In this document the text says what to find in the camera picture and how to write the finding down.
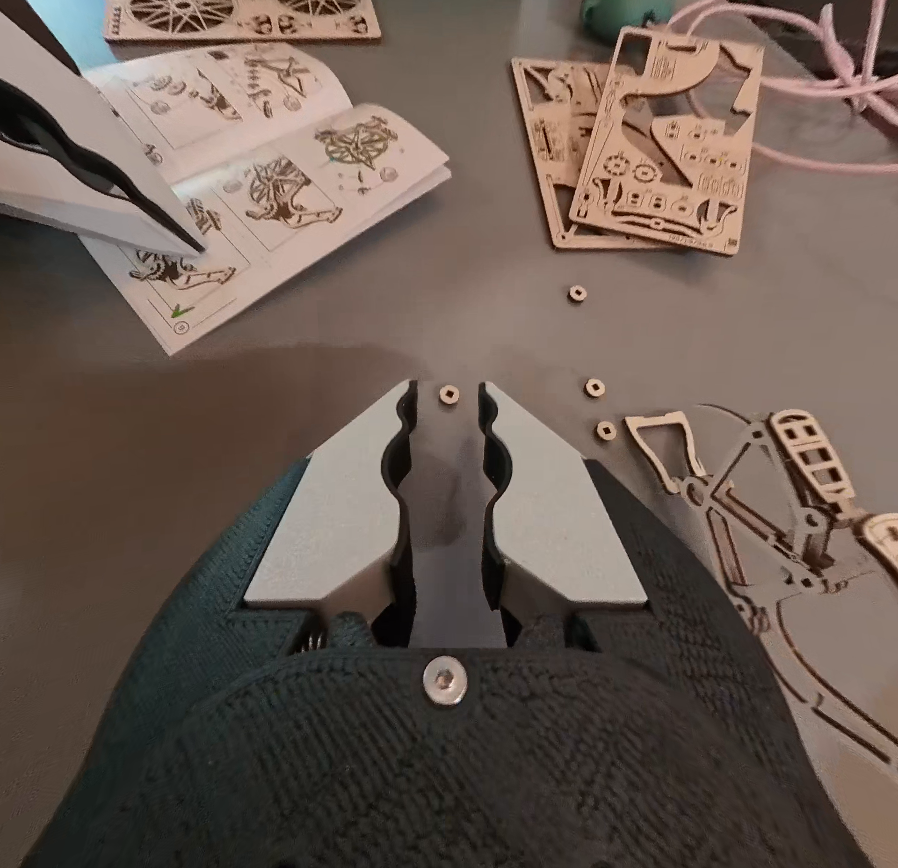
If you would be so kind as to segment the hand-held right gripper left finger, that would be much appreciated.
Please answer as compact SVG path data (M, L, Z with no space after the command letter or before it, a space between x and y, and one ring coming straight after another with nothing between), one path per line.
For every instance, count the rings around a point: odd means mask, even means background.
M248 607L343 613L410 631L417 606L409 508L418 382L404 380L309 456L243 595Z

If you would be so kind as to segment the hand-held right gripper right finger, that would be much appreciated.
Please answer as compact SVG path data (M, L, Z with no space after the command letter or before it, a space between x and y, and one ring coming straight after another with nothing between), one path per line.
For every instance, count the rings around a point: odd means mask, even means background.
M506 638L548 616L641 610L647 593L581 453L492 382L478 386L481 578Z

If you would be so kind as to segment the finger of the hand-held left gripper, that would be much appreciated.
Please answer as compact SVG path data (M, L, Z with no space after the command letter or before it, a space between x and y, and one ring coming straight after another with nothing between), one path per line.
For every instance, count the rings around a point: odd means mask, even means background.
M111 166L111 191L34 148L2 141L1 155L2 214L153 253L198 255L190 214L140 147L124 168Z
M144 154L100 92L6 15L1 96L2 141L54 155L92 187L111 191L111 166Z

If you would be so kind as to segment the paper instruction booklet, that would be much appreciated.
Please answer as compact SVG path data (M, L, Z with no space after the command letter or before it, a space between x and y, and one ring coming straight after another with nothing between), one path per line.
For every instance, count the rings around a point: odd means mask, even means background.
M288 43L166 52L86 72L194 221L205 252L80 240L174 355L451 178L386 107L353 106Z

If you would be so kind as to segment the wooden sheet with wheel parts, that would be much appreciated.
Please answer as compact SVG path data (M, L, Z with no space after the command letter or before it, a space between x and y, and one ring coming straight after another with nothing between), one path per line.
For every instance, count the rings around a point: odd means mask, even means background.
M107 43L381 41L373 0L106 0Z

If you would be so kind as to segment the blue object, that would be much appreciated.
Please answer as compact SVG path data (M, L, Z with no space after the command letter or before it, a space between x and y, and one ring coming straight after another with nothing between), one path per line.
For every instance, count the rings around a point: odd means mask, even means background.
M114 62L104 40L106 0L28 0L81 69Z

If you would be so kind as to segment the group of scattered wooden rings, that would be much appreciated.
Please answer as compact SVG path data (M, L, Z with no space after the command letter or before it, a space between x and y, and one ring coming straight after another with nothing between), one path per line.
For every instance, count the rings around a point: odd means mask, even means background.
M572 285L567 290L567 300L573 305L579 305L585 302L588 293L587 289L582 285ZM583 385L584 393L587 397L598 400L605 394L605 384L597 378L589 378ZM617 437L617 428L610 420L600 420L594 427L595 436L603 443L610 443Z

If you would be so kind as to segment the wooden sheet with large cutouts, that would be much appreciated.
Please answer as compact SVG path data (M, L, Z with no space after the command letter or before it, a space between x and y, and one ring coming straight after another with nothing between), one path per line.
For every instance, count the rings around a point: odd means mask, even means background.
M732 256L740 247L764 50L624 26L568 212L572 224ZM723 118L657 115L721 70L739 88Z

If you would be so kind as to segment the teal rounded object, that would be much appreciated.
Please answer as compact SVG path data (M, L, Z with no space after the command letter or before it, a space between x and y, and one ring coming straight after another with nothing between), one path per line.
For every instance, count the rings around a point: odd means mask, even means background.
M579 22L589 36L612 46L623 28L665 24L673 12L674 0L582 0Z

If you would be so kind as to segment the wooden bicycle model frame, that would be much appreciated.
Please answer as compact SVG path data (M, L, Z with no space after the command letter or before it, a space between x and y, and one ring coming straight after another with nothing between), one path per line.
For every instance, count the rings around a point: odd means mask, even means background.
M780 685L802 717L820 720L858 745L864 757L896 773L896 731L859 705L802 654L785 623L794 598L836 597L860 577L829 554L833 532L853 542L896 588L896 513L875 514L857 493L836 448L812 413L787 409L747 418L724 407L705 407L738 420L741 434L719 469L702 465L682 411L626 416L627 431L668 494L701 519L713 574L750 633L765 650ZM777 525L742 500L735 472L762 455L784 492L789 523Z

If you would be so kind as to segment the wooden sheet with frame parts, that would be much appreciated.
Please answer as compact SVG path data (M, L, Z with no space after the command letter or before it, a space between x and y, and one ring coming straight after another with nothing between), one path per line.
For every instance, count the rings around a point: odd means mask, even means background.
M550 239L558 250L623 251L638 246L632 237L579 225L568 216L609 69L591 62L511 60Z

